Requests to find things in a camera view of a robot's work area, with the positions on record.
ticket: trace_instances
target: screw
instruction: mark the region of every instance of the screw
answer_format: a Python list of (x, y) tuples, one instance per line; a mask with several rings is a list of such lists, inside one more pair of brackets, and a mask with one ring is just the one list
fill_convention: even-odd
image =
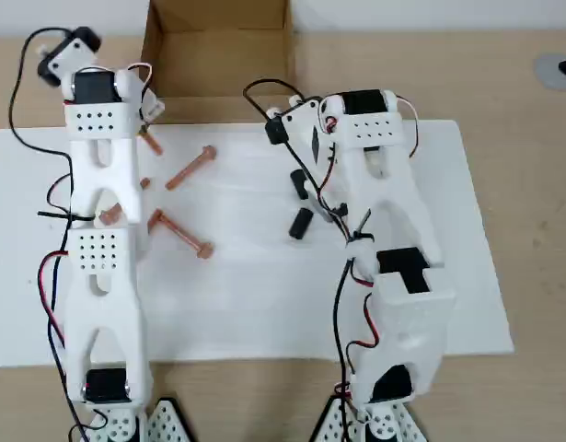
[(198, 157), (194, 158), (186, 168), (181, 170), (172, 180), (166, 183), (166, 188), (169, 191), (173, 191), (184, 181), (185, 178), (191, 175), (192, 172), (206, 162), (214, 160), (215, 157), (217, 157), (217, 149), (215, 149), (212, 145), (206, 145)]
[(174, 232), (180, 239), (189, 244), (193, 249), (197, 251), (197, 258), (207, 260), (213, 255), (214, 247), (210, 242), (201, 242), (191, 233), (187, 232), (184, 228), (176, 224), (160, 209), (156, 209), (150, 219), (147, 222), (147, 231), (151, 232), (152, 229), (157, 225), (157, 223), (162, 223), (168, 227), (172, 232)]
[(149, 132), (147, 132), (147, 129), (142, 129), (141, 131), (139, 131), (139, 136), (141, 136), (145, 140), (147, 145), (150, 146), (150, 148), (154, 151), (156, 155), (160, 156), (164, 153), (162, 146)]

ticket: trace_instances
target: red wire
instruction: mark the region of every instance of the red wire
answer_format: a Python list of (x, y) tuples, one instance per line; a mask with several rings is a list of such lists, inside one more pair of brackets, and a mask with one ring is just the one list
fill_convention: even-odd
[(54, 258), (56, 256), (67, 256), (67, 255), (68, 252), (65, 250), (64, 251), (56, 250), (48, 253), (47, 255), (45, 255), (43, 260), (41, 260), (40, 269), (38, 272), (38, 288), (40, 290), (41, 304), (43, 305), (43, 309), (45, 310), (45, 313), (47, 314), (48, 318), (52, 322), (52, 326), (55, 329), (55, 333), (58, 335), (58, 338), (60, 339), (62, 346), (65, 346), (64, 334), (62, 333), (62, 329), (58, 325), (57, 320), (55, 320), (55, 316), (53, 316), (52, 308), (50, 307), (50, 304), (45, 295), (45, 290), (43, 289), (43, 269), (45, 268), (45, 265), (51, 258)]
[(371, 283), (370, 281), (366, 281), (365, 279), (357, 278), (354, 275), (354, 261), (352, 261), (352, 265), (350, 266), (350, 276), (352, 277), (355, 283), (358, 283), (360, 285), (364, 285), (369, 288), (375, 285), (375, 283)]
[(373, 319), (371, 318), (371, 315), (368, 311), (368, 307), (366, 305), (366, 303), (368, 302), (368, 298), (371, 297), (371, 295), (372, 293), (369, 293), (368, 295), (366, 295), (366, 298), (364, 299), (364, 317), (366, 318), (366, 323), (368, 324), (368, 327), (371, 329), (371, 333), (373, 334), (375, 341), (373, 343), (366, 343), (365, 341), (357, 340), (357, 341), (350, 341), (348, 345), (346, 345), (346, 359), (348, 360), (348, 365), (350, 366), (350, 370), (352, 371), (352, 373), (355, 373), (356, 371), (354, 370), (354, 365), (352, 364), (352, 360), (350, 358), (350, 346), (354, 344), (364, 348), (375, 348), (380, 340), (375, 323), (373, 322)]

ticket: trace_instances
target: wooden table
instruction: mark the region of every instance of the wooden table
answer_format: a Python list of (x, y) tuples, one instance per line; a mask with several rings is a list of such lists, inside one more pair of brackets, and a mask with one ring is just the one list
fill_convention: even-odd
[[(103, 63), (140, 43), (106, 40)], [(20, 44), (0, 41), (0, 128)], [(413, 405), (433, 441), (566, 441), (566, 92), (532, 72), (548, 51), (566, 52), (566, 31), (297, 39), (304, 90), (387, 87), (460, 124), (517, 354), (444, 362)], [(21, 95), (19, 125), (63, 123), (33, 72)], [(156, 395), (176, 394), (202, 441), (305, 442), (338, 375), (319, 361), (155, 366)], [(69, 425), (52, 368), (0, 369), (0, 440), (63, 440)]]

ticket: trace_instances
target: hole pattern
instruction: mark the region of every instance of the hole pattern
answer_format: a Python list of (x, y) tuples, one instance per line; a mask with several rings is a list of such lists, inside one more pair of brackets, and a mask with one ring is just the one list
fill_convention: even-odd
[(190, 442), (171, 404), (157, 407), (149, 422), (149, 442)]
[(392, 121), (388, 114), (378, 113), (354, 115), (340, 130), (357, 142), (366, 140), (367, 145), (384, 145), (393, 141), (395, 135), (400, 133), (400, 125), (400, 121)]
[(103, 113), (101, 111), (96, 111), (95, 113), (89, 112), (86, 115), (81, 112), (78, 112), (75, 115), (75, 117), (78, 120), (82, 120), (83, 118), (86, 118), (89, 124), (87, 125), (78, 124), (76, 126), (76, 129), (78, 130), (78, 132), (83, 132), (85, 130), (88, 130), (89, 132), (93, 132), (96, 130), (112, 131), (114, 129), (114, 126), (112, 124), (109, 124), (110, 123), (109, 118), (112, 118), (112, 116), (113, 116), (113, 112)]
[(80, 253), (79, 258), (81, 261), (80, 269), (89, 271), (96, 271), (97, 269), (116, 269), (118, 265), (118, 255), (115, 253), (110, 256), (104, 251), (106, 248), (116, 250), (117, 244), (115, 235), (106, 235), (104, 233), (95, 235), (81, 235), (79, 240), (80, 250), (90, 250), (86, 254), (83, 251)]
[[(369, 425), (371, 433), (378, 440), (391, 440), (397, 433), (401, 436), (403, 442), (427, 442), (425, 436), (402, 404), (394, 404), (390, 408), (388, 406), (381, 407), (373, 411), (375, 414), (370, 416), (370, 420), (367, 419), (367, 423), (362, 424), (354, 420), (352, 411), (349, 408), (346, 410), (351, 442), (360, 440), (359, 437), (361, 437), (361, 432), (364, 431), (366, 425)], [(315, 441), (341, 442), (340, 400), (332, 403)]]

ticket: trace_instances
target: white bracket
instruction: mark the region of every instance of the white bracket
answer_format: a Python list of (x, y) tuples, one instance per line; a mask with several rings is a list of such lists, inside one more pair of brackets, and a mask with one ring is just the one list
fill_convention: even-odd
[(83, 388), (89, 354), (101, 329), (113, 333), (125, 357), (131, 401), (117, 407), (144, 407), (151, 395), (152, 377), (144, 345), (133, 244), (134, 234), (128, 227), (69, 231), (73, 278), (65, 305), (64, 334), (66, 383), (73, 401), (86, 400)]
[(417, 294), (408, 292), (399, 273), (375, 277), (369, 311), (381, 338), (375, 348), (354, 348), (350, 382), (356, 407), (371, 401), (376, 382), (393, 366), (408, 369), (412, 394), (384, 403), (410, 401), (430, 389), (445, 352), (455, 292), (444, 269), (424, 269), (423, 277), (430, 291)]
[[(426, 442), (426, 437), (403, 403), (369, 405), (359, 420), (346, 404), (350, 442), (388, 440), (391, 442)], [(319, 427), (310, 442), (341, 442), (341, 400), (330, 399)]]
[[(93, 215), (104, 189), (113, 191), (130, 224), (142, 222), (141, 186), (135, 136), (137, 120), (126, 103), (66, 105), (66, 126), (74, 165), (72, 210)], [(99, 141), (110, 140), (111, 160), (98, 159)]]
[[(102, 427), (105, 423), (104, 419), (99, 415), (95, 416), (90, 426), (99, 429), (87, 430), (90, 442), (129, 442), (135, 429), (134, 419), (125, 415), (129, 411), (102, 410), (102, 412), (109, 418), (108, 423)], [(138, 415), (138, 442), (192, 442), (191, 432), (182, 419), (171, 401), (159, 401), (149, 419), (146, 419), (144, 413)]]

